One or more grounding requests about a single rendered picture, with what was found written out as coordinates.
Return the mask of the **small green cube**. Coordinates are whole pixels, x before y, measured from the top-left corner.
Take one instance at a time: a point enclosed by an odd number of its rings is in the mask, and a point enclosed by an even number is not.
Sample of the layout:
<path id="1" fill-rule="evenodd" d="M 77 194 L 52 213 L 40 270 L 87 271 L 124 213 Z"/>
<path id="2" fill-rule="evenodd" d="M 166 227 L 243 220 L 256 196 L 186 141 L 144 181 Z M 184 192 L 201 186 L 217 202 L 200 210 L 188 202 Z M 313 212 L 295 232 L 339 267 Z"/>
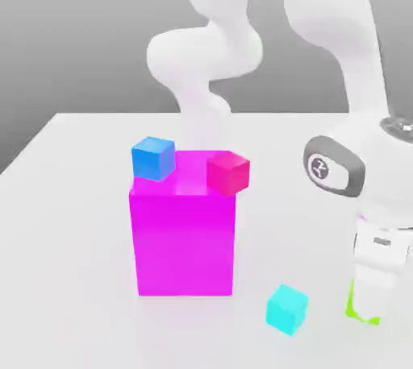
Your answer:
<path id="1" fill-rule="evenodd" d="M 369 325 L 379 325 L 381 318 L 380 317 L 371 317 L 369 319 L 364 319 L 358 316 L 357 312 L 353 308 L 353 292 L 354 292 L 354 280 L 351 281 L 349 291 L 348 291 L 348 299 L 345 309 L 345 315 L 350 318 L 354 318 L 358 321 Z"/>

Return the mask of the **small cyan cube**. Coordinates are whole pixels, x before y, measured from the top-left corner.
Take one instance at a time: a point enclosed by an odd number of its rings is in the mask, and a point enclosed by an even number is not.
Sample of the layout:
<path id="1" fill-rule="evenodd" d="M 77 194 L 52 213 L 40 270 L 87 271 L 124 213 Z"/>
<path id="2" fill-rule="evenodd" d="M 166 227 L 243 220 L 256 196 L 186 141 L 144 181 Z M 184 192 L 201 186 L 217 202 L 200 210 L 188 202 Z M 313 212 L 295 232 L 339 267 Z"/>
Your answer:
<path id="1" fill-rule="evenodd" d="M 265 322 L 284 334 L 293 336 L 307 315 L 308 295 L 280 284 L 268 299 Z"/>

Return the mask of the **large magenta box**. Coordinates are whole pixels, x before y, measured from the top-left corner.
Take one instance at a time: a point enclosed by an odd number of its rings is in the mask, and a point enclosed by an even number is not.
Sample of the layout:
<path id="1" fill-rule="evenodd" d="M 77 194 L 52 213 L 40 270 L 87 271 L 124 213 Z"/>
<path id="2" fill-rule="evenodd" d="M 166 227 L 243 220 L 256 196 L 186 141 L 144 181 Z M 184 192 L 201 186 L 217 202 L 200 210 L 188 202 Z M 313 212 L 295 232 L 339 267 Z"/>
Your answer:
<path id="1" fill-rule="evenodd" d="M 140 296 L 231 296 L 236 199 L 207 186 L 214 151 L 177 151 L 163 181 L 129 192 Z"/>

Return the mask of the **small blue cube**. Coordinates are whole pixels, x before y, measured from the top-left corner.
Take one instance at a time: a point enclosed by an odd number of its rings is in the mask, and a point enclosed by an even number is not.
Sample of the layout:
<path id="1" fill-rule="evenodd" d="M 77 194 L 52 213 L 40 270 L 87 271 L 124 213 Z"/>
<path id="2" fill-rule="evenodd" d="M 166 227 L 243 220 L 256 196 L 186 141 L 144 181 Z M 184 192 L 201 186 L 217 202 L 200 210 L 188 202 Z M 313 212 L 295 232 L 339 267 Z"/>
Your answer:
<path id="1" fill-rule="evenodd" d="M 146 137 L 131 148 L 134 177 L 162 181 L 176 168 L 175 143 Z"/>

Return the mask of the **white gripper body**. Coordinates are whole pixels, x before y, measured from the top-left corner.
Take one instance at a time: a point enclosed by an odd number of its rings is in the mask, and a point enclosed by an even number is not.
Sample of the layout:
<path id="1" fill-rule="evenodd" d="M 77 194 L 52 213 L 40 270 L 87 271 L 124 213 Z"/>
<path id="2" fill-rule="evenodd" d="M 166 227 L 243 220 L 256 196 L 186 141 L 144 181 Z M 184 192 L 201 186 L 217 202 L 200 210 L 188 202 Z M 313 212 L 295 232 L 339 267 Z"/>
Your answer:
<path id="1" fill-rule="evenodd" d="M 400 274 L 412 247 L 412 229 L 357 226 L 353 244 L 354 275 Z"/>

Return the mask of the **small red cube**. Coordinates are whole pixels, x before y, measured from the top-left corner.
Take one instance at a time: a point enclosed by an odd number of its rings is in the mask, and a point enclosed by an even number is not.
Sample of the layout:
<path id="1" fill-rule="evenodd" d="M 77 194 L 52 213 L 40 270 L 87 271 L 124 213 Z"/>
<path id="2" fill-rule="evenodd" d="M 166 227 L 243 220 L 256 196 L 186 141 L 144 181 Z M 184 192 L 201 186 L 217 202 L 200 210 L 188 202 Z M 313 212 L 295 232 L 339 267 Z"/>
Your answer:
<path id="1" fill-rule="evenodd" d="M 249 186 L 250 160 L 232 151 L 218 151 L 206 162 L 206 184 L 229 197 Z"/>

